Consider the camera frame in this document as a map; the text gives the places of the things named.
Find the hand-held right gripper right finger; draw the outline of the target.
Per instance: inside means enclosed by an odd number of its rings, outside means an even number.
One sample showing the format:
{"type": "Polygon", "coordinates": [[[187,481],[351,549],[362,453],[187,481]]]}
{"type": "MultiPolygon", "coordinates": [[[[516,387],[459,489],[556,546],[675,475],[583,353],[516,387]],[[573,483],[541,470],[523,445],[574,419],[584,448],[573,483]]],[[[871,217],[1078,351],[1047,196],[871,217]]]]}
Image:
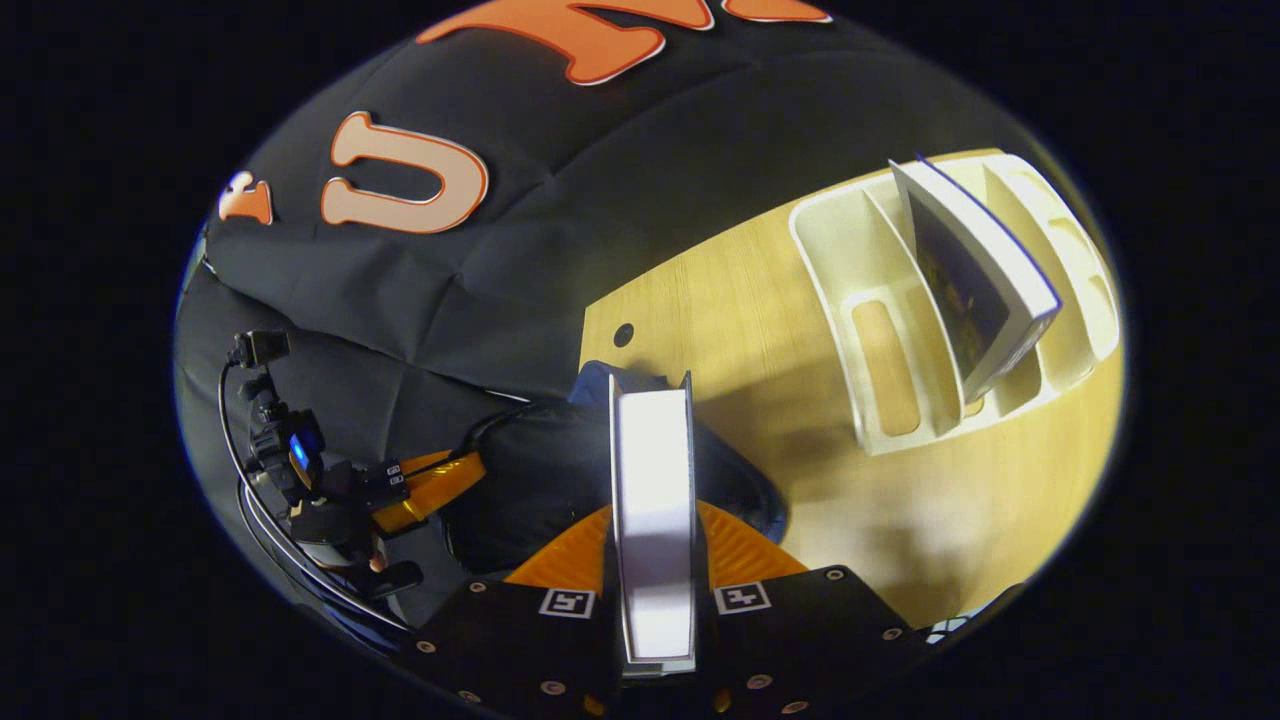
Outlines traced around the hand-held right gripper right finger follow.
{"type": "Polygon", "coordinates": [[[928,639],[845,565],[809,568],[708,502],[714,719],[827,719],[916,670],[928,639]]]}

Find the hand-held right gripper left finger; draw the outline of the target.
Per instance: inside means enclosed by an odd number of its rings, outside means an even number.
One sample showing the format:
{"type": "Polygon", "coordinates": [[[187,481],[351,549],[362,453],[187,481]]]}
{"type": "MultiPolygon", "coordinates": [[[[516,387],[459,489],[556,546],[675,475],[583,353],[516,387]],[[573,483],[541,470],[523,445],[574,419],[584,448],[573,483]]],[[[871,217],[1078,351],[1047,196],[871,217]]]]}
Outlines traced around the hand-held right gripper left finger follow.
{"type": "Polygon", "coordinates": [[[499,717],[608,717],[620,675],[611,511],[575,523],[504,580],[463,582],[401,644],[399,669],[499,717]]]}

